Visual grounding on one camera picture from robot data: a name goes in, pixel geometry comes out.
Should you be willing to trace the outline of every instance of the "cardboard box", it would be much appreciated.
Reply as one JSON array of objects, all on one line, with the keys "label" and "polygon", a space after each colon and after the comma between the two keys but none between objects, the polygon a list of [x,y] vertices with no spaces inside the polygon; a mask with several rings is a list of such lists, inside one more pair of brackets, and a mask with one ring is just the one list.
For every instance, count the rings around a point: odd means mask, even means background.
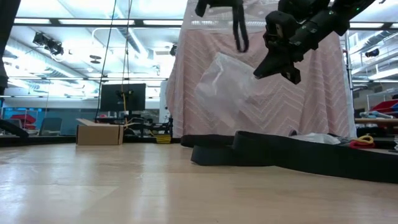
[{"label": "cardboard box", "polygon": [[77,127],[76,144],[79,146],[110,146],[123,143],[121,125],[96,124],[86,119],[77,119],[82,125]]}]

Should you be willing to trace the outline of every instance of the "pink chevron fabric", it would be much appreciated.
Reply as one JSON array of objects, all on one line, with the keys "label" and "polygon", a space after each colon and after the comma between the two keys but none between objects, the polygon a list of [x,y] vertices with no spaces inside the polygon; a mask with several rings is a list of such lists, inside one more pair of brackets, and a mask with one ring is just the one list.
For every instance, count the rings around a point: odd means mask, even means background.
[{"label": "pink chevron fabric", "polygon": [[302,81],[294,85],[281,75],[258,80],[236,120],[229,128],[195,99],[195,88],[218,52],[254,68],[267,49],[263,32],[249,35],[247,53],[238,53],[234,37],[210,30],[182,29],[174,69],[167,85],[167,105],[174,117],[174,135],[222,134],[237,130],[287,136],[333,133],[349,136],[348,106],[343,78],[343,58],[336,34],[325,38],[316,51],[297,63]]}]

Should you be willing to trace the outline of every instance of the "light wood floor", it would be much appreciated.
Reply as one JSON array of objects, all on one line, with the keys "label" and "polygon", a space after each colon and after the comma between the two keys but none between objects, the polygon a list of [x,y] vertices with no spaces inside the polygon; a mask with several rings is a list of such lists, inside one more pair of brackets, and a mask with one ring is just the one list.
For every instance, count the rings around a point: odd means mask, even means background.
[{"label": "light wood floor", "polygon": [[191,151],[0,149],[0,223],[398,223],[398,185],[278,167],[200,167]]}]

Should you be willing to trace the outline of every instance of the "computer monitor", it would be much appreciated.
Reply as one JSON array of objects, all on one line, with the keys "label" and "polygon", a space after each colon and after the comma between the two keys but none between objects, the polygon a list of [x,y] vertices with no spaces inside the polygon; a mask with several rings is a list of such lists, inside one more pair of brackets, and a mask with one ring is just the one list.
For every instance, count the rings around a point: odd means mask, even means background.
[{"label": "computer monitor", "polygon": [[[124,111],[121,97],[122,85],[102,85],[101,111]],[[126,111],[144,111],[146,98],[146,84],[124,84],[126,95]]]}]

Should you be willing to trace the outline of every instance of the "ceiling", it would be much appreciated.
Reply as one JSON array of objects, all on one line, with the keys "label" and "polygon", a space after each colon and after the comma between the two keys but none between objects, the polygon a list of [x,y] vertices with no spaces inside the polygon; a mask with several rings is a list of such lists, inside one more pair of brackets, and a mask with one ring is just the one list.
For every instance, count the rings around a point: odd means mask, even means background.
[{"label": "ceiling", "polygon": [[[395,15],[398,11],[398,1],[387,0],[384,4],[379,4],[379,1],[377,0],[353,21],[398,22],[398,17]],[[116,19],[128,18],[129,2],[130,0],[116,1]],[[135,21],[139,19],[182,20],[186,5],[187,0],[132,0],[130,18]],[[102,0],[100,3],[98,0],[22,0],[17,18],[110,19],[113,8],[113,0]],[[28,86],[29,90],[32,90],[30,94],[34,92],[35,95],[96,96],[98,95],[98,80],[87,80],[87,78],[100,77],[103,69],[103,73],[108,77],[135,79],[124,82],[145,82],[149,86],[147,97],[159,96],[160,82],[162,78],[169,77],[174,64],[174,57],[169,55],[169,51],[173,44],[178,42],[180,35],[178,26],[136,26],[129,29],[119,26],[113,28],[109,35],[109,27],[83,26],[84,23],[77,25],[70,27],[38,24],[14,26],[7,53],[9,61],[20,67],[23,63],[28,63],[29,66],[24,66],[36,69],[37,65],[41,64],[40,62],[45,64],[41,68],[44,69],[41,74],[40,71],[31,73],[29,70],[21,72],[13,69],[11,77],[77,77],[84,80],[61,80],[60,82],[14,80],[11,86]],[[32,41],[37,32],[61,42],[65,51],[64,55],[52,58],[47,50],[33,44]],[[129,60],[124,59],[126,43]],[[91,63],[93,59],[90,55],[101,57],[98,60],[100,63]],[[121,80],[108,83],[121,83]],[[53,86],[50,88],[50,93],[46,91],[46,87],[43,87],[45,85]],[[64,86],[66,86],[65,91],[55,91]]]}]

